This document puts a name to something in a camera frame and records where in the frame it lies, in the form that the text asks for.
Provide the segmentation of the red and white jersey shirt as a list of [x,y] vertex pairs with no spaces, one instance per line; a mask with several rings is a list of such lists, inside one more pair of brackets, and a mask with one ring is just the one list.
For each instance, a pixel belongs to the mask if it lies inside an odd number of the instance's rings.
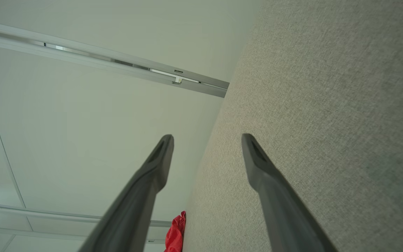
[[186,212],[182,211],[180,215],[172,220],[170,229],[165,239],[164,252],[182,252],[184,232],[186,225]]

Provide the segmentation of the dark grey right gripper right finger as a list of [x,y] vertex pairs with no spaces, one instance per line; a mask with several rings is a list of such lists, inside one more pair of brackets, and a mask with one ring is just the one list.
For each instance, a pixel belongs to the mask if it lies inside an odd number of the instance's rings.
[[242,135],[248,182],[258,193],[273,252],[338,252],[253,135]]

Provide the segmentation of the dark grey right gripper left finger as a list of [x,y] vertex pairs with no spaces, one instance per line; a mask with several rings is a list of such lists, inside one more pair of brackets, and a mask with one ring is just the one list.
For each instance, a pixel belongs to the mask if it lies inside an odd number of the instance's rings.
[[144,251],[155,199],[168,180],[173,150],[173,136],[164,135],[79,252]]

